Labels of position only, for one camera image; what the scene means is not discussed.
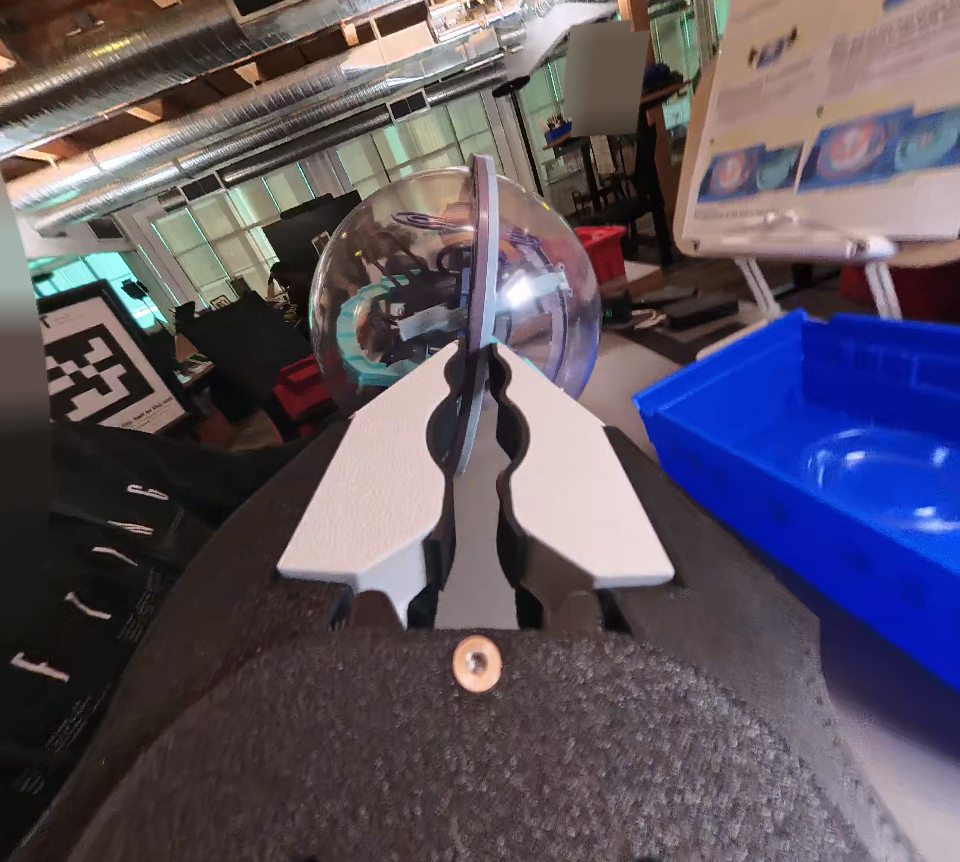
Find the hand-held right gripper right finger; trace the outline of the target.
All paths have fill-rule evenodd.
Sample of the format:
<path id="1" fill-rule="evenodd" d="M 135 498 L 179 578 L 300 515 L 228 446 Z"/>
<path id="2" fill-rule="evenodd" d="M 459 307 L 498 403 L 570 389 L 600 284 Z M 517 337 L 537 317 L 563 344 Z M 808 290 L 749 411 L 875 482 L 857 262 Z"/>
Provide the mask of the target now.
<path id="1" fill-rule="evenodd" d="M 675 578 L 612 439 L 617 434 L 503 344 L 489 348 L 496 437 L 497 553 L 528 593 L 655 587 Z"/>

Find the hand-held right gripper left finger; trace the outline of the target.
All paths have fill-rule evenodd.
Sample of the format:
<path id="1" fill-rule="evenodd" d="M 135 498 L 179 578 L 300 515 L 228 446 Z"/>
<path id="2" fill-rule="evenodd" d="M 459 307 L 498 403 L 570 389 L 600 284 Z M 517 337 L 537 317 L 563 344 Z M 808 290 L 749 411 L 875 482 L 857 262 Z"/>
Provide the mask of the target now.
<path id="1" fill-rule="evenodd" d="M 454 341 L 354 413 L 279 559 L 282 577 L 378 592 L 393 607 L 427 588 L 426 545 L 450 484 L 428 433 L 458 359 Z"/>

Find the clear maze ball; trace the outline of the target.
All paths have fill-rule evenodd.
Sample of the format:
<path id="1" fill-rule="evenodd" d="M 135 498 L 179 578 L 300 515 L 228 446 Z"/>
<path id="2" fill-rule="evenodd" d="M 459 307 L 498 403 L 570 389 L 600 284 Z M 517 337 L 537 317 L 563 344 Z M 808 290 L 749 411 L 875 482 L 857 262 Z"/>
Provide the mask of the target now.
<path id="1" fill-rule="evenodd" d="M 419 172 L 350 211 L 319 257 L 310 292 L 314 354 L 338 407 L 354 412 L 450 343 L 475 374 L 458 395 L 452 451 L 467 467 L 488 386 L 480 356 L 500 342 L 578 399 L 594 371 L 601 295 L 574 229 L 497 172 Z"/>

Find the red carry bag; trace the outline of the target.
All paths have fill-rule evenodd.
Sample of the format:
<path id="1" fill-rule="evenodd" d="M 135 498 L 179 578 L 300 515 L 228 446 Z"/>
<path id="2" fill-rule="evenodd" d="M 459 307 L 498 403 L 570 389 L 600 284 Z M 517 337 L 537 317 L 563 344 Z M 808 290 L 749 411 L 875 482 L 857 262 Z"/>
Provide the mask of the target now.
<path id="1" fill-rule="evenodd" d="M 282 368 L 271 392 L 300 435 L 316 431 L 322 422 L 339 412 L 312 357 Z"/>

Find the black fabric panel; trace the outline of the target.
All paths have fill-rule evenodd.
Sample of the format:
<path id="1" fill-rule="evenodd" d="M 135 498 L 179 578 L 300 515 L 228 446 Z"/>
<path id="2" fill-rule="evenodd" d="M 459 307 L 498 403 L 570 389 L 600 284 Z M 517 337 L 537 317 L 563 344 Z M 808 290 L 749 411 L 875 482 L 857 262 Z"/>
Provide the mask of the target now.
<path id="1" fill-rule="evenodd" d="M 197 312 L 194 303 L 174 312 L 176 332 L 260 410 L 268 412 L 282 371 L 313 351 L 305 336 L 256 292 L 220 308 Z"/>

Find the person's black clothing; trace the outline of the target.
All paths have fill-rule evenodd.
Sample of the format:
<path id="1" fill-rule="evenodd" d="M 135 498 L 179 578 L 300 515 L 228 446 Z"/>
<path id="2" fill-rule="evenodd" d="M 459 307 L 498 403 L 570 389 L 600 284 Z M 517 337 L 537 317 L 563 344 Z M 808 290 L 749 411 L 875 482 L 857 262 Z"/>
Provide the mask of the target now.
<path id="1" fill-rule="evenodd" d="M 52 423 L 46 527 L 2 529 L 2 860 L 76 767 L 190 562 L 304 446 Z"/>

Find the blue plastic tray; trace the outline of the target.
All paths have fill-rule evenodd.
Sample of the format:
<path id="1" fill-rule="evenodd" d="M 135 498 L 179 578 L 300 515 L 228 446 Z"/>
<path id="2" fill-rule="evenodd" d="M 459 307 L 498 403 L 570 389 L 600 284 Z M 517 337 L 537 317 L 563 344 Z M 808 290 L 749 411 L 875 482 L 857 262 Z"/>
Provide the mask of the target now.
<path id="1" fill-rule="evenodd" d="M 959 687 L 959 328 L 804 311 L 633 396 L 663 470 Z"/>

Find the red plastic bin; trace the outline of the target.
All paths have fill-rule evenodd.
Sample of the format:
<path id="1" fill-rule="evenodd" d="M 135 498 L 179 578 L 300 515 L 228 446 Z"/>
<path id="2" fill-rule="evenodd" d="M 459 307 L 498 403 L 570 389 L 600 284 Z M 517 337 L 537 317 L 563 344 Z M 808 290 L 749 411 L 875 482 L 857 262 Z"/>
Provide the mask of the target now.
<path id="1" fill-rule="evenodd" d="M 575 229 L 601 286 L 626 276 L 623 240 L 627 231 L 624 225 L 581 225 Z"/>

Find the instruction sheet board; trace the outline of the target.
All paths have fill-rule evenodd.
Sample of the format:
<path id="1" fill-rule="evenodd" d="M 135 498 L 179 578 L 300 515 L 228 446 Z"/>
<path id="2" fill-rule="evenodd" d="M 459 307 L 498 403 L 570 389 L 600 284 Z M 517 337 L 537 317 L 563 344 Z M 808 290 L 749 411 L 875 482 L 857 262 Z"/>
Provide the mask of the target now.
<path id="1" fill-rule="evenodd" d="M 958 0 L 731 0 L 694 104 L 693 255 L 890 256 L 958 240 Z"/>

